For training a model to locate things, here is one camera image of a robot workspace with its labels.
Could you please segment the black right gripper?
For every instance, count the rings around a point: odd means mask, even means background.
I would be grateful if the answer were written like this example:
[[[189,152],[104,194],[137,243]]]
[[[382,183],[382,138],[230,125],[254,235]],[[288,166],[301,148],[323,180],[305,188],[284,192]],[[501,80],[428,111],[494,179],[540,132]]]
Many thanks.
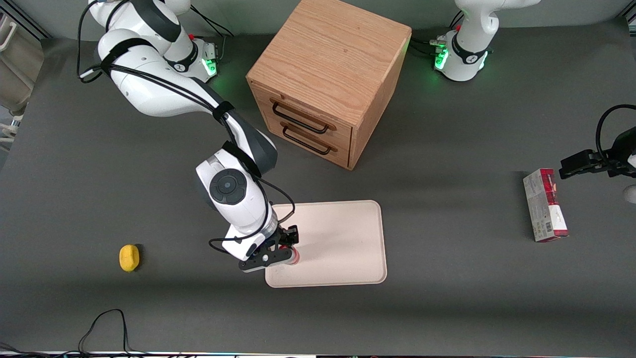
[[[276,265],[294,265],[295,247],[299,243],[297,226],[284,229],[283,233],[275,233],[257,247],[247,261],[239,262],[242,272],[252,272]]]

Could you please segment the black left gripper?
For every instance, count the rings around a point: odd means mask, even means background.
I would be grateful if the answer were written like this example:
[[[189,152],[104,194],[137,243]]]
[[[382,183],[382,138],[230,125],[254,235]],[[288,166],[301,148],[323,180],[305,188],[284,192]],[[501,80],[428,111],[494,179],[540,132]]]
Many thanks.
[[[607,172],[613,178],[617,176],[636,177],[635,152],[636,129],[634,127],[616,137],[610,149],[603,150],[601,145],[601,129],[595,132],[595,145],[600,156],[600,172]],[[559,177],[562,180],[584,173],[596,173],[596,152],[591,149],[582,150],[561,160]]]

